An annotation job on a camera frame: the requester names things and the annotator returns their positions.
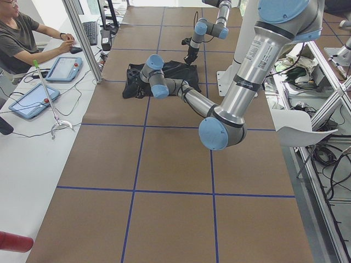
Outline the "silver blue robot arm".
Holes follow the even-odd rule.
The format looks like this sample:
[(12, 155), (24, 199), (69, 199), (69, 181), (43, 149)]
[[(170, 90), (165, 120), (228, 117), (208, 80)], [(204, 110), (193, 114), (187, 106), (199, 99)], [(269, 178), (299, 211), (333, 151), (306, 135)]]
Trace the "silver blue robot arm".
[(200, 18), (194, 25), (193, 36), (182, 40), (182, 45), (188, 45), (188, 53), (184, 58), (186, 64), (191, 65), (198, 57), (200, 44), (204, 41), (205, 35), (226, 39), (228, 35), (227, 22), (231, 10), (231, 1), (204, 0), (202, 3), (219, 9), (215, 23), (209, 22), (206, 18)]
[(221, 104), (215, 104), (183, 79), (166, 78), (163, 59), (150, 55), (123, 91), (124, 98), (147, 92), (157, 99), (179, 96), (203, 117), (199, 137), (210, 150), (239, 144), (246, 136), (244, 114), (282, 48), (320, 37), (324, 1), (249, 1), (241, 32), (254, 30), (239, 69)]

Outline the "person's left hand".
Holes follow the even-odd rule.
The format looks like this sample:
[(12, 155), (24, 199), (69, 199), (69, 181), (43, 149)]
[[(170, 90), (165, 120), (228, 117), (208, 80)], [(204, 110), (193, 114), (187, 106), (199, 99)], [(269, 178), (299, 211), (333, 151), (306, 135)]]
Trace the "person's left hand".
[(74, 46), (74, 44), (75, 44), (74, 40), (63, 41), (62, 44), (60, 45), (60, 47), (58, 48), (59, 54), (70, 52), (70, 50)]

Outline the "person's right hand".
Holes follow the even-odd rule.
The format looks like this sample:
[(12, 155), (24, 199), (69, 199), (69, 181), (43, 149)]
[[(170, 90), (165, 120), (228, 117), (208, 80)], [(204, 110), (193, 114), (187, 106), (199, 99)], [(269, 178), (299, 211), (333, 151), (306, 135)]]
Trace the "person's right hand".
[(74, 41), (75, 40), (74, 36), (70, 33), (61, 33), (60, 38), (63, 41)]

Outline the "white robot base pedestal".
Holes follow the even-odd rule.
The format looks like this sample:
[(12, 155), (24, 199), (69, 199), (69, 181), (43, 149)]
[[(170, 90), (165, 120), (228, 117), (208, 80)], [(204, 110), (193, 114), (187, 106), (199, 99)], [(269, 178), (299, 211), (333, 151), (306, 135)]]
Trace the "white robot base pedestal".
[(243, 21), (239, 32), (239, 38), (238, 38), (234, 56), (233, 56), (233, 62), (227, 68), (226, 71), (217, 72), (218, 91), (219, 91), (219, 96), (221, 97), (226, 96), (235, 75), (239, 71), (239, 68), (255, 37), (254, 26), (259, 19), (259, 15), (258, 15), (259, 0), (244, 1), (245, 5), (242, 4), (242, 1), (240, 2), (241, 2), (239, 4), (240, 10), (242, 10), (242, 6), (245, 6), (245, 12), (243, 15)]

